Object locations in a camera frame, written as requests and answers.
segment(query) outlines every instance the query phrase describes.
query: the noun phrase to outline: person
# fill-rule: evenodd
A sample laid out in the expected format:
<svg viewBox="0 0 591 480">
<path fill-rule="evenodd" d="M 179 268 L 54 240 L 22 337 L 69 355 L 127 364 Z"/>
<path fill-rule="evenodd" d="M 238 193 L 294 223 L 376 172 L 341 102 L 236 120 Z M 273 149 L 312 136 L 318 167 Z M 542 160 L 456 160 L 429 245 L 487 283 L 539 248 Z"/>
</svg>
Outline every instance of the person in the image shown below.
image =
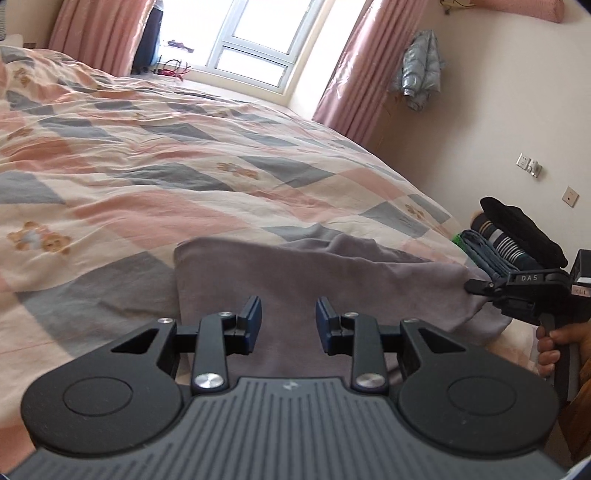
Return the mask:
<svg viewBox="0 0 591 480">
<path fill-rule="evenodd" d="M 571 323 L 551 332 L 540 326 L 536 337 L 539 351 L 537 366 L 542 377 L 549 376 L 560 359 L 557 345 L 579 344 L 581 388 L 558 417 L 560 429 L 576 463 L 591 455 L 591 322 Z"/>
</svg>

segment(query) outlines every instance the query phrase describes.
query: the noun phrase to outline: window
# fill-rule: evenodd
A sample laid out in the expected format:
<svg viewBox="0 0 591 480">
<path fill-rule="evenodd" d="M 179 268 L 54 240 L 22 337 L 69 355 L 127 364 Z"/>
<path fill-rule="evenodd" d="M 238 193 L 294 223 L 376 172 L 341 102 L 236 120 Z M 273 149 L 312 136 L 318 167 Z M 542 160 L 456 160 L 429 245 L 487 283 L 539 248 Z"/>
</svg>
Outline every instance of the window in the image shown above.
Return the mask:
<svg viewBox="0 0 591 480">
<path fill-rule="evenodd" d="M 162 63 L 283 93 L 324 0 L 166 0 Z"/>
</svg>

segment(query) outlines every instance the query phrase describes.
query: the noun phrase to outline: patterned blanket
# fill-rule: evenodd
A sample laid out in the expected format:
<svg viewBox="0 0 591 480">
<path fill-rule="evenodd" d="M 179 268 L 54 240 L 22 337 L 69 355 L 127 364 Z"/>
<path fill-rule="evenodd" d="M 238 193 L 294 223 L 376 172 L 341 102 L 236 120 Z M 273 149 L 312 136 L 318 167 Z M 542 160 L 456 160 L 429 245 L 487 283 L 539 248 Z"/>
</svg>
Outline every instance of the patterned blanket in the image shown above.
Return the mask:
<svg viewBox="0 0 591 480">
<path fill-rule="evenodd" d="M 444 209 L 321 125 L 51 51 L 0 57 L 0 429 L 44 372 L 178 317 L 189 238 L 344 232 L 468 262 Z"/>
</svg>

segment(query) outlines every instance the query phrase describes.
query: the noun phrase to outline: purple cloth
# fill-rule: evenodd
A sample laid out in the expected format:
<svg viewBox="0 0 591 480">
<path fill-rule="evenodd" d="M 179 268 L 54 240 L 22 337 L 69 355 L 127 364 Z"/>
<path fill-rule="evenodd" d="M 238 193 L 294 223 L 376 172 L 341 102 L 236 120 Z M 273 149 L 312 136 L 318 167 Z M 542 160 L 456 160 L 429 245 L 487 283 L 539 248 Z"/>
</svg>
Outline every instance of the purple cloth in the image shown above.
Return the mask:
<svg viewBox="0 0 591 480">
<path fill-rule="evenodd" d="M 427 261 L 371 239 L 338 235 L 265 246 L 198 238 L 181 244 L 174 259 L 184 325 L 215 312 L 238 312 L 250 295 L 261 297 L 255 351 L 228 358 L 232 381 L 242 376 L 348 381 L 350 358 L 328 357 L 320 344 L 314 308 L 321 296 L 337 313 L 366 313 L 383 325 L 420 318 L 479 344 L 510 322 L 484 297 L 464 291 L 470 278 L 488 280 L 481 270 Z M 387 361 L 394 380 L 396 356 L 387 355 Z"/>
</svg>

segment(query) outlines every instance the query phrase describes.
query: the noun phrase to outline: silver screw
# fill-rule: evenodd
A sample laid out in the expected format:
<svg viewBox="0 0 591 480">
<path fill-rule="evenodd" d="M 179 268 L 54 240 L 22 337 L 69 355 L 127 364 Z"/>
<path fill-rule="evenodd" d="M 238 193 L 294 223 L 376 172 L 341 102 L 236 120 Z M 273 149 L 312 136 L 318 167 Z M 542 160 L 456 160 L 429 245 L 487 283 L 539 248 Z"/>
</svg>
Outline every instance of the silver screw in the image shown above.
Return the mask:
<svg viewBox="0 0 591 480">
<path fill-rule="evenodd" d="M 379 388 L 386 384 L 386 379 L 380 374 L 362 374 L 355 379 L 360 387 Z"/>
<path fill-rule="evenodd" d="M 211 388 L 221 387 L 224 384 L 224 380 L 221 375 L 208 373 L 196 376 L 195 384 L 199 388 L 209 390 Z"/>
</svg>

